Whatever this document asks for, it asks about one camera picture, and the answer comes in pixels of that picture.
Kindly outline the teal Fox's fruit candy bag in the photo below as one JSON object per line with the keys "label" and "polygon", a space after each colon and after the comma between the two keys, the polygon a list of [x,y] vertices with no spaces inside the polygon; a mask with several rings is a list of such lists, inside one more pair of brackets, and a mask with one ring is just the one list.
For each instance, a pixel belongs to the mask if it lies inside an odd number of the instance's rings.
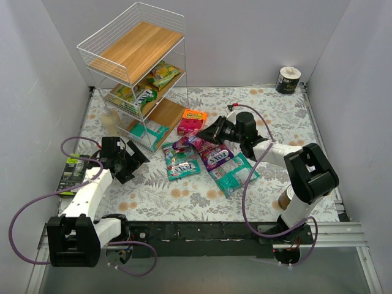
{"label": "teal Fox's fruit candy bag", "polygon": [[198,154],[191,146],[175,149],[173,143],[162,145],[169,181],[174,181],[201,172]]}

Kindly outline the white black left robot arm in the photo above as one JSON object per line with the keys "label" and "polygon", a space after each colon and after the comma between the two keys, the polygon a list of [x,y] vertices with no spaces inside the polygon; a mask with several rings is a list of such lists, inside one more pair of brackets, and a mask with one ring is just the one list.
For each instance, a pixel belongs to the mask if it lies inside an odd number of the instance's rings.
{"label": "white black left robot arm", "polygon": [[125,184],[148,158],[129,140],[102,137],[101,148],[88,159],[83,187],[69,206],[47,224],[50,262],[55,267],[94,267],[101,249],[112,241],[127,241],[130,231],[123,214],[95,215],[105,191],[114,180]]}

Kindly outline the green yellow Fox's candy bag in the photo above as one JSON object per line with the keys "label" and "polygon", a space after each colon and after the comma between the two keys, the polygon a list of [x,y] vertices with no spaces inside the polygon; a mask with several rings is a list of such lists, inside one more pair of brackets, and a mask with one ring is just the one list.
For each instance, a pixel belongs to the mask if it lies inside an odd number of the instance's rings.
{"label": "green yellow Fox's candy bag", "polygon": [[139,83],[134,88],[118,84],[105,100],[124,112],[138,116],[148,102],[157,99],[157,92],[150,86]]}
{"label": "green yellow Fox's candy bag", "polygon": [[175,66],[168,64],[165,61],[160,61],[156,67],[147,74],[146,78],[160,91],[180,73],[181,71]]}

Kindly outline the red orange candy box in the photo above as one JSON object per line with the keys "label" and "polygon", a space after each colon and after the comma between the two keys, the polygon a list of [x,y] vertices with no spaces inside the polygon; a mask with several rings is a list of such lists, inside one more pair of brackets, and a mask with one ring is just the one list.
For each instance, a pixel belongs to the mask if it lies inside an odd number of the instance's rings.
{"label": "red orange candy box", "polygon": [[177,134],[186,135],[195,129],[202,129],[207,118],[208,114],[205,112],[185,109],[177,127]]}

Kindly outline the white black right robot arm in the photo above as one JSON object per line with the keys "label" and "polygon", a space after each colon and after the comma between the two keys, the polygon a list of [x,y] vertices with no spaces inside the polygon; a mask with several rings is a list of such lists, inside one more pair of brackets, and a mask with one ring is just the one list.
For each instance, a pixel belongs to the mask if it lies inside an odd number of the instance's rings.
{"label": "white black right robot arm", "polygon": [[280,238],[302,227],[321,199],[339,185],[334,168],[318,144],[290,146],[264,138],[248,111],[233,111],[228,116],[218,117],[212,125],[199,131],[197,137],[214,144],[238,143],[242,154],[256,165],[267,162],[287,169],[294,196],[278,217],[276,226],[267,233],[260,233],[249,222],[245,223],[259,237]]}

